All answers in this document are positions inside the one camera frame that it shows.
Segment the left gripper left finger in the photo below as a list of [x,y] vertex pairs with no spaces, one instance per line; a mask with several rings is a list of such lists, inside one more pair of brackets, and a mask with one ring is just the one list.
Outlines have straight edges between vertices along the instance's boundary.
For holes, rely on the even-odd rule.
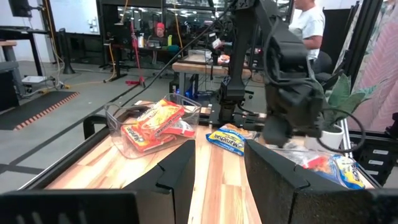
[[133,193],[127,224],[187,224],[195,181],[194,140],[185,141],[124,187]]

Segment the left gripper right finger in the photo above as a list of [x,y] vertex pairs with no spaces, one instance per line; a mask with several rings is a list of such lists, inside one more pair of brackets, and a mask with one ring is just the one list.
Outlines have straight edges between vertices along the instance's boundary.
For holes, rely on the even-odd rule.
[[262,224],[369,224],[371,195],[350,190],[248,140],[244,164]]

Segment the blue Maruchan ramen pack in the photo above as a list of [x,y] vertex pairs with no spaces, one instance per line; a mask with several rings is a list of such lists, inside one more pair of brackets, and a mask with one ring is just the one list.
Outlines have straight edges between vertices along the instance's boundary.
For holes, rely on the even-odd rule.
[[256,131],[248,131],[233,124],[225,124],[216,131],[206,134],[206,140],[222,149],[243,156],[246,141],[256,140],[259,136],[260,134]]
[[357,163],[349,157],[312,151],[294,142],[288,142],[283,148],[266,144],[269,149],[290,159],[304,169],[317,173],[332,182],[349,189],[365,189]]

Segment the orange Maruchan ramen pack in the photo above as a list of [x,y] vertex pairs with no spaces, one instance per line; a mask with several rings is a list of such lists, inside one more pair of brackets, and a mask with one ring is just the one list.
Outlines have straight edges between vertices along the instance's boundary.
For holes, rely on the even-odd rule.
[[166,129],[164,131],[164,134],[174,134],[178,136],[183,136],[185,138],[194,138],[196,131],[187,122],[179,120],[171,127]]
[[137,118],[137,128],[147,138],[158,138],[184,114],[183,106],[162,99]]
[[135,124],[122,126],[121,132],[139,152],[146,152],[150,149],[176,140],[176,137],[172,134],[162,134],[158,138],[145,137],[138,125]]

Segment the green plant in white pot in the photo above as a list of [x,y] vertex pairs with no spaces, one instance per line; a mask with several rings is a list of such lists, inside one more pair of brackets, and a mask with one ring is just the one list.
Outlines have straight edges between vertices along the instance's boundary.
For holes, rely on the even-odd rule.
[[[349,78],[342,74],[332,88],[330,95],[324,99],[321,116],[322,135],[317,138],[307,136],[304,140],[304,146],[312,151],[336,154],[358,150],[366,140],[366,130],[360,120],[353,116],[353,113],[361,103],[370,99],[376,89],[377,85],[373,85],[352,92]],[[340,145],[345,134],[349,132],[338,126],[338,123],[346,118],[351,118],[357,123],[361,131],[361,138],[355,147],[344,151],[340,149]]]

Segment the person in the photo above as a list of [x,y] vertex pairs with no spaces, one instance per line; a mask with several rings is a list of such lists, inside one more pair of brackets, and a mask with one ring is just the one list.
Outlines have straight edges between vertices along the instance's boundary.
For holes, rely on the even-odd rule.
[[325,15],[315,0],[294,0],[294,6],[301,13],[289,25],[289,31],[303,41],[308,50],[307,58],[315,62],[322,46]]
[[160,45],[167,45],[167,37],[165,34],[165,25],[162,22],[158,22],[155,25],[155,31],[149,36],[148,40],[156,40],[160,42]]

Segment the pink patterned panel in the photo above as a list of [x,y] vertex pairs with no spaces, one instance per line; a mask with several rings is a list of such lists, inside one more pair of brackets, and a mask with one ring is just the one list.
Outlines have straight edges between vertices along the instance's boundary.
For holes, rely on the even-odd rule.
[[398,113],[398,0],[353,0],[337,64],[352,91],[374,87],[354,112],[367,131],[383,132]]

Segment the clear plastic bin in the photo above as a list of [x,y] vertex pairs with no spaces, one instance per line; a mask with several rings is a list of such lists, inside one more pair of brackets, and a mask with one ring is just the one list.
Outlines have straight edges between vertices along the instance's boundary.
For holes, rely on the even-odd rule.
[[[185,114],[179,119],[187,122],[189,125],[195,129],[197,135],[197,127],[199,125],[199,118],[201,113],[201,104],[191,100],[185,96],[169,93],[165,95],[162,99],[171,101],[177,105],[183,106]],[[146,152],[139,152],[135,147],[124,137],[121,132],[121,127],[124,125],[137,125],[137,118],[140,117],[145,111],[147,111],[156,102],[145,103],[140,102],[130,107],[120,107],[115,104],[108,104],[105,106],[105,116],[107,120],[107,125],[110,131],[110,136],[114,146],[119,149],[120,153],[128,159],[137,159],[149,154],[153,154],[164,149],[168,149],[174,145],[181,144],[189,139],[183,136],[174,135],[176,140],[170,141]]]

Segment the wooden table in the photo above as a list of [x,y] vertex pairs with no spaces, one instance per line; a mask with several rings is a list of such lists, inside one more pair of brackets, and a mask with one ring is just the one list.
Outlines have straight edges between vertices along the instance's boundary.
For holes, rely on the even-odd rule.
[[[221,65],[208,65],[205,62],[199,61],[188,61],[189,56],[186,56],[184,60],[179,60],[172,64],[173,71],[177,74],[178,87],[175,89],[176,94],[194,98],[194,94],[198,93],[198,76],[213,74],[214,76],[225,77],[229,75],[229,67]],[[196,86],[191,84],[190,80],[187,80],[186,74],[193,75],[193,81],[197,84]]]

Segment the black hazard-striped floor mat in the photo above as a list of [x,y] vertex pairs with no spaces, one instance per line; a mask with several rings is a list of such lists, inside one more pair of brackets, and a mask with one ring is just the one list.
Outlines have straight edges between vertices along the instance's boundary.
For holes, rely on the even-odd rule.
[[18,131],[79,96],[74,91],[51,91],[0,114],[0,130]]

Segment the black floor stand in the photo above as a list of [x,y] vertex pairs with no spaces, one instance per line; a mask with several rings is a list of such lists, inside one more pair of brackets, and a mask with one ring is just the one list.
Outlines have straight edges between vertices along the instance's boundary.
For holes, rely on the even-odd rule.
[[68,49],[68,42],[67,42],[65,28],[61,28],[58,31],[58,35],[59,35],[60,48],[62,51],[63,62],[64,62],[63,74],[66,74],[66,75],[75,74],[75,71],[72,68],[71,61],[70,61],[70,54],[69,54],[69,49]]

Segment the white box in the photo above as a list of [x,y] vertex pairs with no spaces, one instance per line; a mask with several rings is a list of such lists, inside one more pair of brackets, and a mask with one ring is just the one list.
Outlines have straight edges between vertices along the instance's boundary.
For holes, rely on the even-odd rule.
[[28,75],[22,79],[22,83],[25,85],[33,85],[33,84],[45,82],[46,80],[47,80],[47,77],[44,77],[44,76]]

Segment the dark grey cabinet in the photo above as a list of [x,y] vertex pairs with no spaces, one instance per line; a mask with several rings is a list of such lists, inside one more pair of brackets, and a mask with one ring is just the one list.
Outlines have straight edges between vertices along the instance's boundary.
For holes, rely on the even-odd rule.
[[0,62],[0,112],[19,106],[22,80],[17,62]]

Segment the white board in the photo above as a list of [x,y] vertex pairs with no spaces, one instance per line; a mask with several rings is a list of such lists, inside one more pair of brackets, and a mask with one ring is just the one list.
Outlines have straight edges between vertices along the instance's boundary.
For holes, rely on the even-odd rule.
[[100,34],[96,0],[50,0],[56,30]]

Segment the black desk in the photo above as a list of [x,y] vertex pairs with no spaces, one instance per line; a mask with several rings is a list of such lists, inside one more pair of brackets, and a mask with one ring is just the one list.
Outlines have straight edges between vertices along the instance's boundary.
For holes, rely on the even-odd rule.
[[30,42],[37,74],[38,76],[43,76],[39,59],[39,51],[37,50],[34,37],[35,34],[47,35],[48,32],[45,30],[22,26],[0,26],[0,39],[28,40]]

